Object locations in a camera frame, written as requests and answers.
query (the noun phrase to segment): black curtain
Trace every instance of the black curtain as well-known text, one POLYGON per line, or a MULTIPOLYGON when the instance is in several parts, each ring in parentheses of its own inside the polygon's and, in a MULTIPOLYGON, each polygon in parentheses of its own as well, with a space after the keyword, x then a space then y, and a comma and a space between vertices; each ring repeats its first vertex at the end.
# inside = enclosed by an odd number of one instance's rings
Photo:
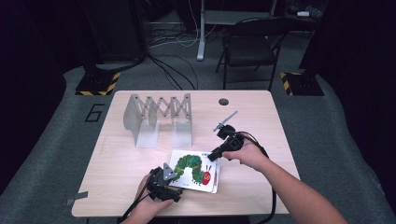
POLYGON ((82 66, 81 55, 91 59, 89 63, 103 63, 80 0, 22 2, 62 72, 82 66))
POLYGON ((57 58, 21 0, 0 2, 0 30, 2 193, 61 102, 65 80, 57 58))
POLYGON ((301 67, 334 88, 396 213, 396 2, 330 1, 301 67))

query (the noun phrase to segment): small metal tool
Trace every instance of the small metal tool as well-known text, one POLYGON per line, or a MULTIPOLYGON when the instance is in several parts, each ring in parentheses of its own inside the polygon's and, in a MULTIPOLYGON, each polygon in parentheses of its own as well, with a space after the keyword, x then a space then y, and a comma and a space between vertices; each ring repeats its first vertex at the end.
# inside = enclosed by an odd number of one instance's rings
POLYGON ((238 113, 237 110, 235 110, 235 112, 233 112, 233 113, 231 114, 231 116, 228 117, 227 119, 225 119, 222 123, 219 123, 219 125, 213 130, 213 132, 215 132, 217 129, 220 129, 220 128, 224 127, 224 124, 225 124, 229 119, 231 119, 236 113, 238 113))

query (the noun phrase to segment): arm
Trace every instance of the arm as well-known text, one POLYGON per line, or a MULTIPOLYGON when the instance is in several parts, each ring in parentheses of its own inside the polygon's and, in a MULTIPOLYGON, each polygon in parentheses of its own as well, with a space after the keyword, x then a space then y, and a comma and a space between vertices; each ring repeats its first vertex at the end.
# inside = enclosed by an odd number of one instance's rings
POLYGON ((337 209, 317 191, 266 158, 250 141, 238 151, 222 153, 261 172, 297 223, 347 223, 337 209))
MULTIPOLYGON (((147 182, 149 175, 146 175, 143 180, 140 182, 139 188, 137 189, 136 197, 142 191, 145 183, 147 182)), ((142 197, 145 197, 149 193, 145 190, 142 197)), ((173 200, 166 200, 163 202, 154 202, 149 196, 143 199, 140 203, 137 204, 136 208, 132 210, 131 215, 129 215, 122 224, 146 224, 150 220, 152 220, 155 215, 161 210, 167 208, 171 205, 173 200)))

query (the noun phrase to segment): gray carpet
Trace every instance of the gray carpet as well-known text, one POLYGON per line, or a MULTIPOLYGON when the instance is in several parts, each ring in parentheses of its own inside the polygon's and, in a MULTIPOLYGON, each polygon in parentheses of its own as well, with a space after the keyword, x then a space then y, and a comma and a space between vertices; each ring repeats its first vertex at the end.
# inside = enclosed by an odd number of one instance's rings
MULTIPOLYGON (((272 90, 301 179, 328 198, 350 223, 396 223, 375 173, 364 162, 349 135, 343 108, 332 88, 320 77, 318 82, 325 92, 323 97, 288 96, 283 88, 279 73, 299 71, 307 43, 306 35, 287 37, 272 90)), ((197 49, 198 42, 188 48, 167 44, 151 48, 150 53, 174 66, 195 84, 189 64, 178 58, 181 57, 193 67, 199 90, 220 90, 222 74, 214 72, 221 54, 220 38, 206 41, 203 62, 196 61, 197 49)), ((120 65, 107 64, 105 67, 120 65)), ((114 93, 76 96, 75 87, 83 74, 82 68, 64 74, 67 90, 62 102, 32 153, 0 197, 0 223, 86 222, 84 218, 72 217, 72 205, 64 205, 64 201, 78 192, 114 93), (103 113, 98 122, 85 122, 94 104, 104 104, 95 108, 103 113)), ((181 76, 174 77, 184 90, 191 90, 181 76)), ((252 86, 235 87, 250 89, 252 86)), ((266 84, 254 87, 265 89, 266 84)), ((121 73, 115 91, 173 89, 163 71, 146 59, 121 73)), ((261 218, 250 217, 250 220, 256 223, 261 218)), ((116 219, 94 217, 90 223, 116 223, 116 219)), ((276 215, 271 223, 293 223, 293 220, 289 215, 276 215)))

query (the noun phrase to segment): black wall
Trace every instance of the black wall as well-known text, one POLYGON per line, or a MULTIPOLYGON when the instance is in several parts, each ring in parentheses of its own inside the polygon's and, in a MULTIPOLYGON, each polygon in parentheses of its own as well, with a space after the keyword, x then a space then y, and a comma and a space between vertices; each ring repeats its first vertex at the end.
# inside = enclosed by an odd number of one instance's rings
POLYGON ((330 1, 302 61, 338 95, 396 213, 396 2, 330 1))
POLYGON ((81 66, 79 55, 103 63, 80 0, 22 0, 62 72, 81 66), (77 42, 84 49, 77 47, 77 42))
POLYGON ((149 19, 142 0, 81 1, 102 61, 141 61, 148 54, 149 19))
POLYGON ((65 81, 21 0, 0 2, 0 30, 2 193, 61 102, 65 81))

